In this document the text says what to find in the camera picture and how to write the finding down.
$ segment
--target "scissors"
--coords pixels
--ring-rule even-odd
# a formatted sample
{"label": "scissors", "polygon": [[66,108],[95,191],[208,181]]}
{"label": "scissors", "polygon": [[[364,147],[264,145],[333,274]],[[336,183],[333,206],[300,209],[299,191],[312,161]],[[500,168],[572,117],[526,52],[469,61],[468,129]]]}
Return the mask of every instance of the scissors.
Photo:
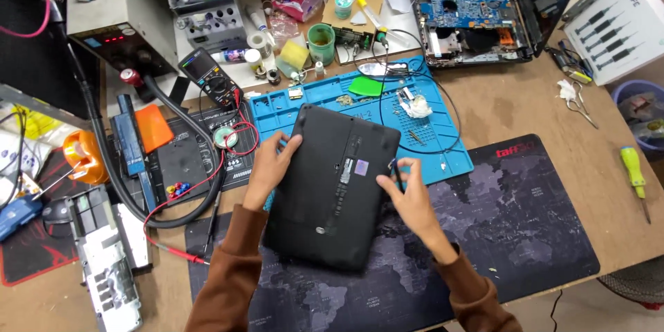
{"label": "scissors", "polygon": [[571,111],[576,111],[577,113],[580,113],[581,116],[584,116],[585,119],[590,122],[590,124],[593,125],[596,129],[600,129],[599,126],[593,122],[593,120],[590,118],[590,113],[588,113],[588,110],[585,108],[585,103],[583,101],[583,97],[581,96],[581,91],[583,91],[583,85],[579,82],[573,82],[572,84],[572,89],[574,89],[574,98],[567,100],[567,108]]}

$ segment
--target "hand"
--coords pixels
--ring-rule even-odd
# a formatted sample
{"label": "hand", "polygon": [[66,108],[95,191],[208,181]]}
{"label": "hand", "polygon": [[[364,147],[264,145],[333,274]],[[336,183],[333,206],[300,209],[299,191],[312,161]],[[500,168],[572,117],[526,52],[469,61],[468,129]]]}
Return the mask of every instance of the hand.
{"label": "hand", "polygon": [[253,170],[249,176],[245,202],[242,204],[245,209],[260,211],[263,208],[270,192],[284,178],[291,157],[300,144],[302,135],[289,138],[281,131],[275,132],[261,143],[253,156]]}
{"label": "hand", "polygon": [[378,175],[376,181],[390,195],[396,211],[406,226],[422,239],[424,245],[434,253],[436,260],[442,264],[451,264],[458,255],[440,228],[436,213],[429,201],[429,192],[422,181],[421,161],[416,158],[401,158],[397,162],[399,169],[407,166],[411,168],[410,174],[397,171],[403,183],[408,183],[406,193],[399,191],[394,183],[396,175],[392,175],[391,178]]}

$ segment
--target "sticker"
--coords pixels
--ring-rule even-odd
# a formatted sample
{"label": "sticker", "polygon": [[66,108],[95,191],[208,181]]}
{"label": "sticker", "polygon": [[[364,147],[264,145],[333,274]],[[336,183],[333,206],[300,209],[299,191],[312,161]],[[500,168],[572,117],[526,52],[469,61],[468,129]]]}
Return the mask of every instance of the sticker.
{"label": "sticker", "polygon": [[366,176],[368,170],[369,163],[367,161],[361,159],[357,160],[357,164],[355,164],[355,174]]}
{"label": "sticker", "polygon": [[353,168],[353,160],[346,158],[346,162],[343,164],[343,173],[341,174],[340,182],[348,184],[351,180],[351,169]]}
{"label": "sticker", "polygon": [[97,47],[102,46],[102,44],[100,42],[98,42],[97,39],[95,39],[95,38],[87,38],[83,41],[86,42],[88,46],[91,46],[93,48],[97,48]]}

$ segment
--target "screwdriver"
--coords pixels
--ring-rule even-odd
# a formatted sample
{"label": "screwdriver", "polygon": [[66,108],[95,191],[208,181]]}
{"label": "screwdriver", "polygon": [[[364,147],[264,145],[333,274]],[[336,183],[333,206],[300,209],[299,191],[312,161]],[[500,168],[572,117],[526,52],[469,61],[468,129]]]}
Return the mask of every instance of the screwdriver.
{"label": "screwdriver", "polygon": [[648,224],[650,224],[650,213],[648,212],[648,206],[645,204],[645,179],[643,178],[643,174],[641,174],[639,155],[632,147],[622,147],[620,149],[620,158],[622,158],[625,167],[627,167],[629,181],[634,187],[636,195],[641,199],[645,219],[648,221]]}

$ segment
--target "trash bin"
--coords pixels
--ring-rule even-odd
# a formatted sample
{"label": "trash bin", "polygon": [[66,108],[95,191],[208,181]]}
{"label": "trash bin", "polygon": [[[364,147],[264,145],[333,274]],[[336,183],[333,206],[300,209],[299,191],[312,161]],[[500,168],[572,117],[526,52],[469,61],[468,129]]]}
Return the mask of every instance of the trash bin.
{"label": "trash bin", "polygon": [[[622,83],[611,93],[611,98],[618,105],[623,100],[644,92],[653,92],[658,100],[664,102],[664,88],[646,80],[630,80]],[[652,139],[648,142],[636,139],[636,143],[649,162],[664,158],[664,139]]]}

